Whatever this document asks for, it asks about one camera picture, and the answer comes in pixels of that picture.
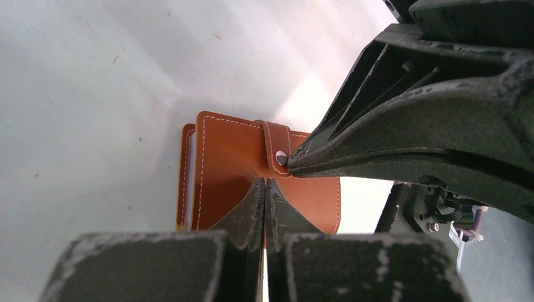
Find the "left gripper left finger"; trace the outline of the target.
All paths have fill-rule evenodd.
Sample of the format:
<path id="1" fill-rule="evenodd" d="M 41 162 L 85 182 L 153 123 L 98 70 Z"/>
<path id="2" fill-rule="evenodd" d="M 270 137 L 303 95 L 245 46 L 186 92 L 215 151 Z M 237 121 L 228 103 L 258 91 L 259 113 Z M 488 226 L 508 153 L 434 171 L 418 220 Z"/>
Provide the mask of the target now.
<path id="1" fill-rule="evenodd" d="M 212 229 L 85 233 L 40 301 L 260 301 L 265 181 Z"/>

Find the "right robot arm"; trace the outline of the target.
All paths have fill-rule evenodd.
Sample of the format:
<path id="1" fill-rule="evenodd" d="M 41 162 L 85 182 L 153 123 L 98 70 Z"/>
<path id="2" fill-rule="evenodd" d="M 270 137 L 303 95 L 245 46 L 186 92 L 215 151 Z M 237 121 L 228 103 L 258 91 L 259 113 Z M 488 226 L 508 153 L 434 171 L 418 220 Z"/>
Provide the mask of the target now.
<path id="1" fill-rule="evenodd" d="M 298 177 L 393 181 L 380 233 L 425 233 L 455 260 L 497 208 L 533 222 L 533 2 L 387 1 L 291 154 Z"/>

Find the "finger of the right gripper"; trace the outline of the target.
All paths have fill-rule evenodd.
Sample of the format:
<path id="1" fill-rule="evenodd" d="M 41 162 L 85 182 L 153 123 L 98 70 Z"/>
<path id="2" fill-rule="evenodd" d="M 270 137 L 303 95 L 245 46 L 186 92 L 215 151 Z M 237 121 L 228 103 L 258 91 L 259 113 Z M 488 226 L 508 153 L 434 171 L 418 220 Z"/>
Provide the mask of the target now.
<path id="1" fill-rule="evenodd" d="M 468 152 L 405 148 L 335 157 L 329 152 L 296 151 L 292 174 L 437 187 L 533 223 L 533 172 Z"/>

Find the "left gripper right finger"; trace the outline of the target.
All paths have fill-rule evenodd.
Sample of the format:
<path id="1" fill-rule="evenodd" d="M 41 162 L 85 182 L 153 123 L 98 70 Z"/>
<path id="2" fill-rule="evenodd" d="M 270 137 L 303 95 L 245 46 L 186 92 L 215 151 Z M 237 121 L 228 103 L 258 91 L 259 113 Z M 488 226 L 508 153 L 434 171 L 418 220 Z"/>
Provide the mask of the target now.
<path id="1" fill-rule="evenodd" d="M 396 184 L 373 234 L 320 232 L 266 182 L 270 301 L 468 301 L 438 188 Z"/>

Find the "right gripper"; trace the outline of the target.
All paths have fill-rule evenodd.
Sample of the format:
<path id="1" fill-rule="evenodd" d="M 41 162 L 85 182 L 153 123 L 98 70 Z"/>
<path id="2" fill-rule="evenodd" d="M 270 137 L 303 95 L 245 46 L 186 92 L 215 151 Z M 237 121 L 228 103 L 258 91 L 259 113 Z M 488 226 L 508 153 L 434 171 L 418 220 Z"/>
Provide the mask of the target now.
<path id="1" fill-rule="evenodd" d="M 397 23 L 361 51 L 290 172 L 532 174 L 533 59 L 514 61 L 533 55 L 533 2 L 387 7 Z"/>

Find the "brown leather card holder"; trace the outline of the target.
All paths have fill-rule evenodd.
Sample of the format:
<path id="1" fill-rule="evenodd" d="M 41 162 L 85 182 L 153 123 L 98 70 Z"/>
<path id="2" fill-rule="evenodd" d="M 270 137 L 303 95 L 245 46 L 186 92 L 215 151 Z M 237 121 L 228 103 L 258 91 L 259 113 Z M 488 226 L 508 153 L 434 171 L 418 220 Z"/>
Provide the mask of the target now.
<path id="1" fill-rule="evenodd" d="M 297 178 L 278 161 L 308 134 L 265 120 L 244 120 L 211 111 L 183 127 L 176 228 L 208 230 L 245 197 L 257 178 L 274 179 L 284 197 L 324 233 L 341 222 L 337 177 Z"/>

